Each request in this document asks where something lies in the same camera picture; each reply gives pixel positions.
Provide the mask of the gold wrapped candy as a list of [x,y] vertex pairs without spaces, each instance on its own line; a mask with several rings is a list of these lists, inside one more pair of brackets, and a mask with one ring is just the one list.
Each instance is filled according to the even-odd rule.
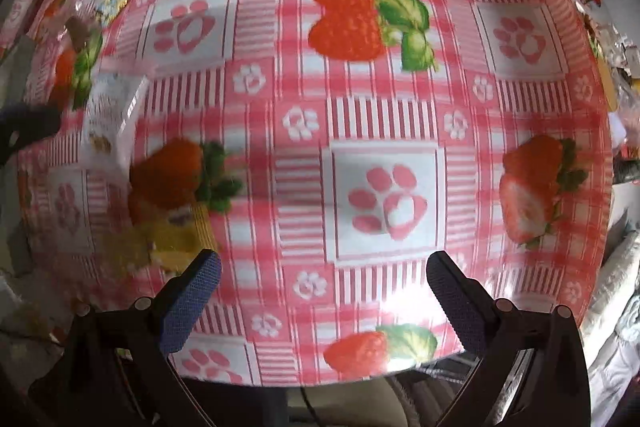
[[201,202],[129,225],[106,236],[104,246],[106,261],[118,277],[146,267],[181,274],[203,249],[217,249],[208,209]]

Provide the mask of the blue patterned candy packet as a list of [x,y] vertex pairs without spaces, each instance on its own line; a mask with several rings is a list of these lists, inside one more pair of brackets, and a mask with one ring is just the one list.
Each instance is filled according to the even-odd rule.
[[116,20],[120,12],[126,8],[130,0],[103,0],[96,7],[96,21],[98,24],[107,28]]

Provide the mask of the strawberry pattern tablecloth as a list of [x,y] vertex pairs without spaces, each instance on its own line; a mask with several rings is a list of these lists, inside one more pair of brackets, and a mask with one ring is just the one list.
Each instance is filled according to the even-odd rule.
[[[58,93],[63,18],[15,0],[25,96]],[[182,375],[322,385],[460,343],[428,288],[447,251],[490,295],[582,319],[612,154],[574,0],[129,0],[100,57],[148,64],[132,157],[181,172],[217,142],[241,190],[209,225],[222,280]]]

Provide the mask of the white cookie packet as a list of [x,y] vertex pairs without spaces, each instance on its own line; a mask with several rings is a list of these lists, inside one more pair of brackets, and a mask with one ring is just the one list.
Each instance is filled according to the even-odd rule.
[[100,72],[96,76],[82,122],[80,165],[128,178],[134,132],[148,87],[145,75]]

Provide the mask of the clear bag brown snack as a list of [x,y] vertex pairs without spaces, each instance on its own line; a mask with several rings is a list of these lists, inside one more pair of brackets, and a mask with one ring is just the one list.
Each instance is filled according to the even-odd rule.
[[96,21],[96,7],[103,0],[75,0],[63,15],[66,36],[76,52],[80,52],[101,27]]

